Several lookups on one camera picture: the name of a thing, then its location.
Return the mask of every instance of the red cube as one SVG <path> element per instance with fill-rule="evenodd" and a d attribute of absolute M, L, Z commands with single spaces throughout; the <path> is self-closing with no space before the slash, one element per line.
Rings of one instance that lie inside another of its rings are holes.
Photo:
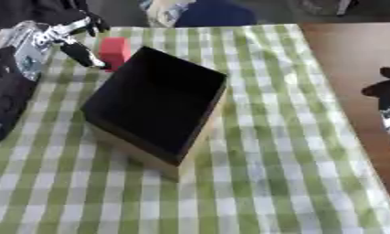
<path fill-rule="evenodd" d="M 100 59 L 109 62 L 111 69 L 108 72 L 117 70 L 131 56 L 129 42 L 124 37 L 105 37 L 100 43 Z"/>

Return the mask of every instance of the wooden table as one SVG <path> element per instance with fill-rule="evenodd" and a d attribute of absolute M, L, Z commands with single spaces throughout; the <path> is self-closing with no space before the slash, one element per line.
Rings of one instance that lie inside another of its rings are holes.
<path fill-rule="evenodd" d="M 306 24 L 301 28 L 390 194 L 390 137 L 377 100 L 361 89 L 384 80 L 390 66 L 390 24 Z"/>

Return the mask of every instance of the gingham cloth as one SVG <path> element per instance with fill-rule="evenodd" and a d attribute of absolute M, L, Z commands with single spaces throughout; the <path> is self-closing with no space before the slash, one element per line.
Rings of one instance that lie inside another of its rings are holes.
<path fill-rule="evenodd" d="M 0 234 L 390 233 L 390 197 L 298 26 L 110 35 L 228 75 L 203 152 L 176 184 L 97 144 L 79 106 L 110 74 L 54 52 L 0 145 Z"/>

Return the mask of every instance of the blue object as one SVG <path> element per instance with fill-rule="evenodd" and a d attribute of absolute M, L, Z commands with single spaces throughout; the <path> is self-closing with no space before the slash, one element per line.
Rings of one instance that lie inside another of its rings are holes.
<path fill-rule="evenodd" d="M 236 27 L 256 25 L 252 11 L 226 0 L 197 0 L 177 20 L 176 27 Z"/>

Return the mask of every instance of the black box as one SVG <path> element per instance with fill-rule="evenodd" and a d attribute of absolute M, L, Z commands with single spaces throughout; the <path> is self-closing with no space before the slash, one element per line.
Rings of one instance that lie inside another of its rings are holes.
<path fill-rule="evenodd" d="M 226 96 L 226 75 L 143 47 L 86 101 L 98 140 L 178 179 Z"/>

